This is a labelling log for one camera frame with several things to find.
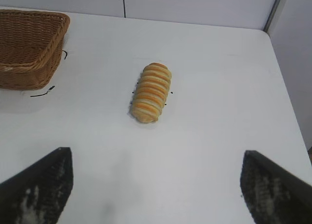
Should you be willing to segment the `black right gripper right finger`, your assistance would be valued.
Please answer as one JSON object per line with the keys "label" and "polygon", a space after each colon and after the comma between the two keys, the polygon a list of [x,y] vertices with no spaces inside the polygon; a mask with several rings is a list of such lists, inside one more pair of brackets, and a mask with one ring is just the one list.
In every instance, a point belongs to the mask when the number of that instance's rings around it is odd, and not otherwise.
{"label": "black right gripper right finger", "polygon": [[244,153],[240,188],[256,224],[310,224],[312,187],[255,150]]}

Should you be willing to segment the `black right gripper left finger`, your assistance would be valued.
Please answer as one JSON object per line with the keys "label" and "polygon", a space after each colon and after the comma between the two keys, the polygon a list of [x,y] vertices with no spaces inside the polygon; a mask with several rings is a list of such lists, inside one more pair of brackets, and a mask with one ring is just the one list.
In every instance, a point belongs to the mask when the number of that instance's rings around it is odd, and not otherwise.
{"label": "black right gripper left finger", "polygon": [[59,147],[0,184],[0,222],[56,224],[73,184],[71,149]]}

